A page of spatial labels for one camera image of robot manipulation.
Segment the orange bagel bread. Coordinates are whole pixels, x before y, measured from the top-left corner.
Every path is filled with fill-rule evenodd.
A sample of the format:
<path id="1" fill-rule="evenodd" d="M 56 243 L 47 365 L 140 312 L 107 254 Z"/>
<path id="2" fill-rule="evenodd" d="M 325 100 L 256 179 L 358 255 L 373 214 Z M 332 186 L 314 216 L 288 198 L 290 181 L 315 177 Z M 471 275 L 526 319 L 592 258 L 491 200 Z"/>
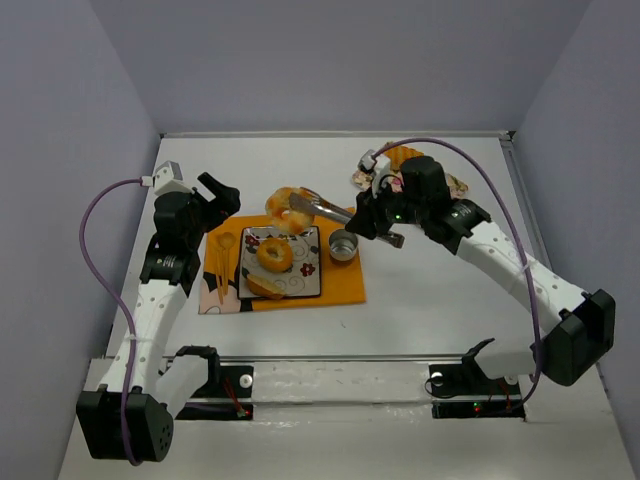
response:
<path id="1" fill-rule="evenodd" d="M 282 273 L 293 265 L 293 250 L 289 243 L 281 238 L 267 238 L 257 249 L 258 263 L 267 271 Z"/>

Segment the twisted knot bread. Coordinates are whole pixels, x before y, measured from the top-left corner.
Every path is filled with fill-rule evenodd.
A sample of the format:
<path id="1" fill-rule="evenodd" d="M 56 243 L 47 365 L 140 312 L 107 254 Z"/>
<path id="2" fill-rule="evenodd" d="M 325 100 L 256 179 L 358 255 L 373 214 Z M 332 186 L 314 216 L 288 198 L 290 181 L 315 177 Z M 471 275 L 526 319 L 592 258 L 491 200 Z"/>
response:
<path id="1" fill-rule="evenodd" d="M 314 216 L 294 210 L 290 206 L 290 196 L 293 193 L 312 199 L 311 195 L 301 188 L 281 187 L 266 200 L 265 211 L 272 225 L 282 233 L 299 235 L 313 224 Z"/>

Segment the metal tongs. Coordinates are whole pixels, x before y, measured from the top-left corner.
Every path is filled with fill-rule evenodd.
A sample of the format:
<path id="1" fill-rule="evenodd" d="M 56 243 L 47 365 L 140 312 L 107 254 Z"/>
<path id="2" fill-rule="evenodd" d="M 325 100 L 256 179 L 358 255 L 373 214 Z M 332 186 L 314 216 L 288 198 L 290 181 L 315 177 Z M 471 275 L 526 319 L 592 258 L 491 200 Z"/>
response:
<path id="1" fill-rule="evenodd" d="M 289 205 L 293 211 L 309 215 L 321 216 L 336 223 L 346 226 L 353 218 L 354 213 L 343 209 L 320 197 L 316 192 L 302 189 L 303 193 L 291 193 Z M 404 245 L 405 237 L 401 234 L 389 231 L 386 234 L 377 234 L 376 239 L 383 241 L 396 249 Z"/>

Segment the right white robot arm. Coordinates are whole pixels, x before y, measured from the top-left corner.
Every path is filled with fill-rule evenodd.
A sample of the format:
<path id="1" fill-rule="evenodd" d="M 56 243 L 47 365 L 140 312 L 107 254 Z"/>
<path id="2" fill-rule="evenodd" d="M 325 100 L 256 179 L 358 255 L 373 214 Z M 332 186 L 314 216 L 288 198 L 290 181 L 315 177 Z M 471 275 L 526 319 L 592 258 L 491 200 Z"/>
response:
<path id="1" fill-rule="evenodd" d="M 563 280 L 528 255 L 476 203 L 452 197 L 439 162 L 417 156 L 398 168 L 379 167 L 367 154 L 358 170 L 370 183 L 356 198 L 348 231 L 374 239 L 395 224 L 417 225 L 536 317 L 539 333 L 532 345 L 506 347 L 489 338 L 472 347 L 462 360 L 472 374 L 487 379 L 543 374 L 571 386 L 611 349 L 612 296 L 602 289 L 588 293 Z"/>

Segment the brown bread slice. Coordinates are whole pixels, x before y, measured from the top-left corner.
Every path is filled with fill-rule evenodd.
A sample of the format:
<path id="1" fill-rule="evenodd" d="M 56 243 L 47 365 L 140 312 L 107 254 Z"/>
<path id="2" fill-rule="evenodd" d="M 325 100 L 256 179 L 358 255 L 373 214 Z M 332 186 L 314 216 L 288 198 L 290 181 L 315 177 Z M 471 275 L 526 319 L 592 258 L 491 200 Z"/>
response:
<path id="1" fill-rule="evenodd" d="M 250 292 L 258 297 L 280 300 L 286 295 L 286 292 L 281 287 L 255 274 L 248 274 L 246 281 Z"/>

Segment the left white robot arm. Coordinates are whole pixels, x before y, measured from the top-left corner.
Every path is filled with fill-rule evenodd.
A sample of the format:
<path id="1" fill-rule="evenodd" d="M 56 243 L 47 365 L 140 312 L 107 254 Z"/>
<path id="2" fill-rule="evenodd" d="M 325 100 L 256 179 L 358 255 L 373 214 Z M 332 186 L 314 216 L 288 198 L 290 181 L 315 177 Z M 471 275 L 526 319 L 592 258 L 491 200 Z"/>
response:
<path id="1" fill-rule="evenodd" d="M 153 190 L 155 232 L 129 309 L 109 283 L 103 286 L 125 316 L 127 331 L 97 387 L 80 393 L 76 415 L 92 458 L 126 460 L 133 466 L 167 456 L 174 420 L 192 395 L 220 381 L 220 358 L 210 346 L 178 350 L 160 369 L 178 314 L 200 269 L 199 247 L 207 233 L 240 209 L 240 192 L 209 173 L 199 175 L 211 194 L 203 197 L 166 165 L 137 185 Z"/>

